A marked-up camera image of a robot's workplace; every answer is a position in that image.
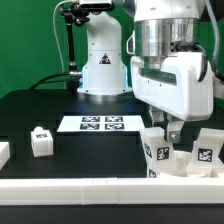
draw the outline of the white cube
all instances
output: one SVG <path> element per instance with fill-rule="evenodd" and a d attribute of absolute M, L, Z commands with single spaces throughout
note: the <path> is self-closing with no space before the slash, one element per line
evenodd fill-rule
<path fill-rule="evenodd" d="M 149 169 L 153 167 L 151 171 L 154 173 L 177 169 L 173 144 L 165 141 L 164 133 L 160 127 L 140 130 L 146 163 Z"/>
<path fill-rule="evenodd" d="M 9 143 L 0 142 L 0 170 L 10 158 Z"/>
<path fill-rule="evenodd" d="M 197 141 L 194 142 L 187 172 L 210 177 L 213 169 L 223 169 L 224 165 L 219 159 L 223 139 L 223 130 L 202 128 Z"/>
<path fill-rule="evenodd" d="M 53 138 L 49 130 L 35 129 L 31 132 L 34 157 L 53 155 Z"/>

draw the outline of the silver cylinder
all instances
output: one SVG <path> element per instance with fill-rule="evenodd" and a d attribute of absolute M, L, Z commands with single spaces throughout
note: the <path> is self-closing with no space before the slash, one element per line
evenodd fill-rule
<path fill-rule="evenodd" d="M 196 42 L 197 19 L 159 19 L 135 22 L 135 55 L 175 56 L 175 42 Z"/>

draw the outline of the white box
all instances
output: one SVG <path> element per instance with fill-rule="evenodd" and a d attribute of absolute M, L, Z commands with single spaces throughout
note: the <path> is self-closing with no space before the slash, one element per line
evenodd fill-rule
<path fill-rule="evenodd" d="M 35 129 L 31 132 L 34 157 L 53 155 L 53 139 L 49 130 Z"/>
<path fill-rule="evenodd" d="M 213 168 L 224 168 L 219 153 L 224 143 L 224 131 L 202 128 L 194 142 L 191 160 L 187 167 L 190 176 L 210 177 Z"/>
<path fill-rule="evenodd" d="M 110 4 L 112 5 L 112 0 L 80 0 L 80 5 L 99 5 L 99 4 Z"/>
<path fill-rule="evenodd" d="M 117 204 L 117 178 L 83 179 L 82 204 Z"/>
<path fill-rule="evenodd" d="M 0 142 L 0 170 L 10 158 L 9 143 Z"/>
<path fill-rule="evenodd" d="M 155 173 L 176 170 L 173 144 L 165 141 L 164 130 L 160 127 L 140 130 L 142 146 L 148 167 Z"/>

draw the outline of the robot camera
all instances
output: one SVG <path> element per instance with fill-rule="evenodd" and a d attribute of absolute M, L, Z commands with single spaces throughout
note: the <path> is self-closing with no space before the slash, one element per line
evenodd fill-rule
<path fill-rule="evenodd" d="M 112 11 L 114 9 L 114 4 L 112 0 L 80 0 L 80 7 L 91 11 Z"/>

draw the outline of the metal bracket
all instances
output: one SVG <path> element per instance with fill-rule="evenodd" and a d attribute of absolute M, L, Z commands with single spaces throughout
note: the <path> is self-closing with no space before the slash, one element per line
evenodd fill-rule
<path fill-rule="evenodd" d="M 149 114 L 150 117 L 152 119 L 152 126 L 160 126 L 164 123 L 164 115 L 163 115 L 163 111 L 153 107 L 151 105 L 149 105 Z"/>
<path fill-rule="evenodd" d="M 184 125 L 184 121 L 173 117 L 170 114 L 167 115 L 167 119 L 167 141 L 170 143 L 178 143 L 180 141 L 180 131 Z"/>

